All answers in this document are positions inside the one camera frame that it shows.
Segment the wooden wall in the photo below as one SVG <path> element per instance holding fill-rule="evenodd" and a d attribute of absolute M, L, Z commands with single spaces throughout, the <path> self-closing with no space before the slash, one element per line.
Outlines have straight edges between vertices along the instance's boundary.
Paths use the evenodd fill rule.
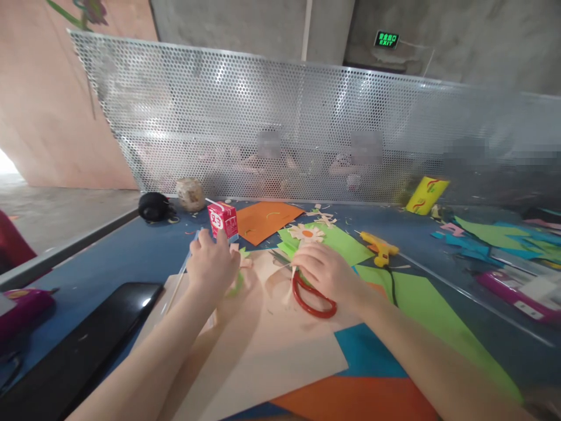
<path fill-rule="evenodd" d="M 56 0 L 79 16 L 72 0 Z M 149 0 L 104 0 L 109 26 L 157 40 Z M 0 149 L 32 186 L 136 189 L 62 16 L 44 0 L 0 0 Z"/>

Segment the metal mesh screen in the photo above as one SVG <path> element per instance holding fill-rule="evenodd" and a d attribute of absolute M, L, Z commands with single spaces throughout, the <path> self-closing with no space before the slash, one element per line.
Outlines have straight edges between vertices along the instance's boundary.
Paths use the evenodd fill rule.
<path fill-rule="evenodd" d="M 218 198 L 395 203 L 430 175 L 448 202 L 559 196 L 559 98 L 70 35 L 142 191 L 193 176 Z"/>

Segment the yellow paper roll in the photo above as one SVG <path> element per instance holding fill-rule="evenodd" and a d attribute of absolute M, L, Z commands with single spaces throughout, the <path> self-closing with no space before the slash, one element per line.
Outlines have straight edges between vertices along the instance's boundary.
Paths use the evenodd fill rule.
<path fill-rule="evenodd" d="M 406 209 L 418 215 L 427 215 L 438 198 L 444 193 L 449 181 L 436 180 L 435 178 L 423 177 L 417 190 L 409 199 Z"/>

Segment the exit sign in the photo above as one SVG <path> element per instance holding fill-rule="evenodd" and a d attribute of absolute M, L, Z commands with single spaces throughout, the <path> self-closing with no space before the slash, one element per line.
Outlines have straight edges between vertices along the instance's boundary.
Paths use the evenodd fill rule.
<path fill-rule="evenodd" d="M 389 32 L 378 31 L 374 46 L 395 49 L 397 47 L 398 39 L 399 34 L 390 34 Z"/>

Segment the glue gun cord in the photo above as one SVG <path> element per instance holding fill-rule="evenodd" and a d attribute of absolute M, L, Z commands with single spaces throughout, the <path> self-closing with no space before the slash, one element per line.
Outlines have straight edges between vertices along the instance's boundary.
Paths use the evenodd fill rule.
<path fill-rule="evenodd" d="M 396 280 L 393 278 L 393 271 L 392 269 L 386 265 L 384 266 L 385 269 L 388 271 L 388 273 L 390 274 L 390 276 L 392 277 L 392 301 L 393 304 L 399 308 L 399 305 L 397 305 L 397 297 L 396 297 Z"/>

